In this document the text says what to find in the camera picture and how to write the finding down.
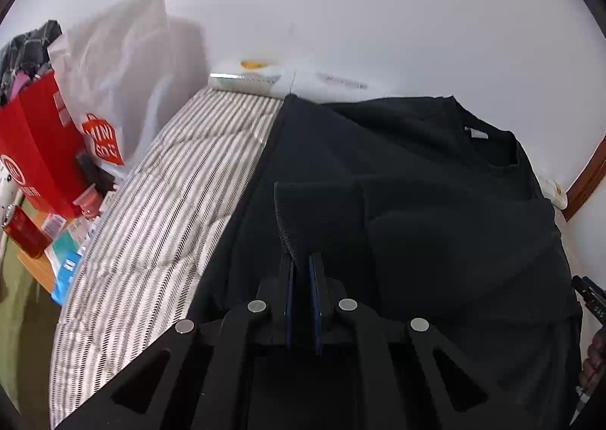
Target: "red soda can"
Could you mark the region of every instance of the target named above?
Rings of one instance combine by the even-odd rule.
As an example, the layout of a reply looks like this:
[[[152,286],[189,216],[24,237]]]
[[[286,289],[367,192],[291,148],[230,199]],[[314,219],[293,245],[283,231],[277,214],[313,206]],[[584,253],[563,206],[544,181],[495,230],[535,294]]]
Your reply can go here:
[[[16,204],[7,207],[2,228],[32,259],[40,257],[52,242]]]

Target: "striped fabric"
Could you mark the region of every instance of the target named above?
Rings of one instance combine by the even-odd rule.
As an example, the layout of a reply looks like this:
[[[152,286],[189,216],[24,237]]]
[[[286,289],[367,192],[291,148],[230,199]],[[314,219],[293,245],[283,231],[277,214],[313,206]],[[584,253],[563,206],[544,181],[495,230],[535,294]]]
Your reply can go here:
[[[55,428],[187,313],[282,101],[201,90],[106,212],[55,333]]]

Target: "blue package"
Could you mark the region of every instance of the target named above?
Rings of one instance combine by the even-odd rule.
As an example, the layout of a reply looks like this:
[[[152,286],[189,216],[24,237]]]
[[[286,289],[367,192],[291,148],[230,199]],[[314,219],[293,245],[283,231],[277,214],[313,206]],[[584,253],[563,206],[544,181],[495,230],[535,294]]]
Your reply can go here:
[[[51,297],[61,306],[63,306],[65,300],[67,299],[67,293],[70,289],[72,278],[78,269],[80,259],[82,259],[80,254],[76,254],[75,252],[69,250],[66,252],[66,258],[59,269],[59,273],[57,274],[57,279],[55,281],[55,288],[51,294]]]

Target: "wooden tabletop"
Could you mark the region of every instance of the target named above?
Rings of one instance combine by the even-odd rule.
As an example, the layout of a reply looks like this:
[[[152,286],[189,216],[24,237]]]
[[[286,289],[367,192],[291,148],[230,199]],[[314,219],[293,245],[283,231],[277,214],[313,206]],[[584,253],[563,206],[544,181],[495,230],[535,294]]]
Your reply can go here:
[[[40,211],[34,211],[34,213],[35,214],[31,216],[31,219],[38,228],[40,228],[48,214]],[[32,259],[23,252],[23,250],[19,249],[19,252],[17,252],[17,259],[22,262],[26,270],[30,272],[34,279],[40,283],[48,293],[53,292],[55,288],[55,273],[53,273],[53,268],[51,267],[46,254],[43,253],[37,259]]]

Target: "round metal rivet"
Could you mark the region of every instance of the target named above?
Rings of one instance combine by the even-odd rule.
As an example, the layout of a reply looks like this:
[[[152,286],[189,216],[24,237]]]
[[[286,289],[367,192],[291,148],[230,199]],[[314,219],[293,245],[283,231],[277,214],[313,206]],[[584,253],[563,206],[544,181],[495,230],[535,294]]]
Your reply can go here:
[[[410,327],[418,332],[425,332],[429,329],[429,323],[422,317],[415,317],[410,321]]]
[[[251,312],[263,312],[267,307],[267,303],[263,302],[263,300],[253,300],[248,304],[248,309]]]
[[[179,334],[187,334],[188,332],[192,332],[193,326],[193,321],[190,321],[189,319],[181,319],[177,324],[175,324],[175,330]]]
[[[342,299],[339,301],[339,308],[342,311],[351,312],[358,308],[358,302],[354,299]]]

